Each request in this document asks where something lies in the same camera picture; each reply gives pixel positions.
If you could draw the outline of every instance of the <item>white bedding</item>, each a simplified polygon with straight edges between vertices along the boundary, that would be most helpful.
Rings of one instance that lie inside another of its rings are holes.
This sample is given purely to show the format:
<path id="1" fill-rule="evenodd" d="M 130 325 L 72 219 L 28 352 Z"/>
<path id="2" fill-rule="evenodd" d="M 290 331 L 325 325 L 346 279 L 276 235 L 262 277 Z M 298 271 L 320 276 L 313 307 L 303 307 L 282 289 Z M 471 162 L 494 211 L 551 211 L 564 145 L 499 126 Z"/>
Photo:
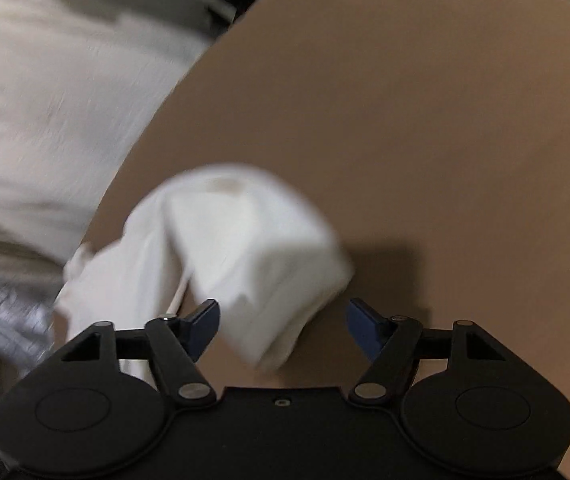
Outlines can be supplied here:
<path id="1" fill-rule="evenodd" d="M 0 0 L 0 227 L 69 259 L 130 147 L 208 46 L 98 0 Z"/>

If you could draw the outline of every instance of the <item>white cloth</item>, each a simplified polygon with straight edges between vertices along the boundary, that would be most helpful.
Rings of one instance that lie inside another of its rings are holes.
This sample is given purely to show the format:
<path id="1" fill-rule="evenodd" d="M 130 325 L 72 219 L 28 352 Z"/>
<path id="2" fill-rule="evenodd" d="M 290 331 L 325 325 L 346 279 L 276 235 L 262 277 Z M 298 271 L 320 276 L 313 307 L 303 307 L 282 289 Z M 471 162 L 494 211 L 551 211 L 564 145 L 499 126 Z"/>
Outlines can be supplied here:
<path id="1" fill-rule="evenodd" d="M 174 313 L 187 279 L 221 307 L 221 332 L 249 364 L 280 367 L 305 324 L 352 269 L 312 206 L 264 171 L 210 166 L 162 184 L 127 219 L 123 237 L 66 267 L 57 307 L 70 336 L 111 320 L 141 328 Z"/>
<path id="2" fill-rule="evenodd" d="M 0 0 L 0 228 L 65 263 L 208 46 L 98 0 Z"/>

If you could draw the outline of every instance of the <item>brown surface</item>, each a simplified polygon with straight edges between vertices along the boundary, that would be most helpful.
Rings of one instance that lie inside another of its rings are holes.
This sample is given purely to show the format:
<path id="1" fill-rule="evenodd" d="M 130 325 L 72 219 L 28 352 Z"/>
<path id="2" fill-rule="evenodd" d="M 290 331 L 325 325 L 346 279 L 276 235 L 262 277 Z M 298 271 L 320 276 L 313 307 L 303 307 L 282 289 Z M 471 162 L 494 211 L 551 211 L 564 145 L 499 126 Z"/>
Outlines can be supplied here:
<path id="1" fill-rule="evenodd" d="M 162 106 L 88 240 L 167 177 L 229 161 L 318 205 L 354 256 L 349 294 L 474 319 L 570 398 L 569 0 L 263 0 Z M 272 378 L 220 339 L 202 366 L 219 386 L 350 384 L 366 363 L 344 305 Z"/>

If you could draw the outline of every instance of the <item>screw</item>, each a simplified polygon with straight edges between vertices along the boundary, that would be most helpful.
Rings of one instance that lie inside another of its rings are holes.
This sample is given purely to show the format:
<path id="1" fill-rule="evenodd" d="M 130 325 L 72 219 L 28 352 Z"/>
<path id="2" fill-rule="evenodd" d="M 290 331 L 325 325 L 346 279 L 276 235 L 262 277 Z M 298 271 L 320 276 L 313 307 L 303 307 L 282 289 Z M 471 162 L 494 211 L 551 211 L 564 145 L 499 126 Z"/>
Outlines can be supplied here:
<path id="1" fill-rule="evenodd" d="M 183 399 L 189 400 L 204 399 L 210 392 L 211 388 L 203 383 L 187 383 L 178 390 L 178 394 Z"/>
<path id="2" fill-rule="evenodd" d="M 361 399 L 380 399 L 380 397 L 385 396 L 387 390 L 382 384 L 361 383 L 354 388 L 354 393 Z"/>

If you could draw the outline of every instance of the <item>white garment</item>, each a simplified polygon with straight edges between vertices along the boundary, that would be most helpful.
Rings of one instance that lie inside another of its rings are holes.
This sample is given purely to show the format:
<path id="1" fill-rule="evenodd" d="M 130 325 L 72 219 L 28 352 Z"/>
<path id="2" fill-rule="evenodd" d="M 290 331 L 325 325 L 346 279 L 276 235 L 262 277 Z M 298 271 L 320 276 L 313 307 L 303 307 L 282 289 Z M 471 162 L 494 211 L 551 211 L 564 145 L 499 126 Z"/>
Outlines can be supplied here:
<path id="1" fill-rule="evenodd" d="M 93 258 L 79 250 L 57 307 L 70 336 L 98 320 L 141 328 L 175 312 L 189 279 L 198 302 L 219 302 L 238 354 L 268 370 L 351 275 L 331 228 L 296 192 L 263 171 L 210 166 L 148 195 L 121 240 Z"/>
<path id="2" fill-rule="evenodd" d="M 0 0 L 0 228 L 66 262 L 208 45 L 98 0 Z"/>

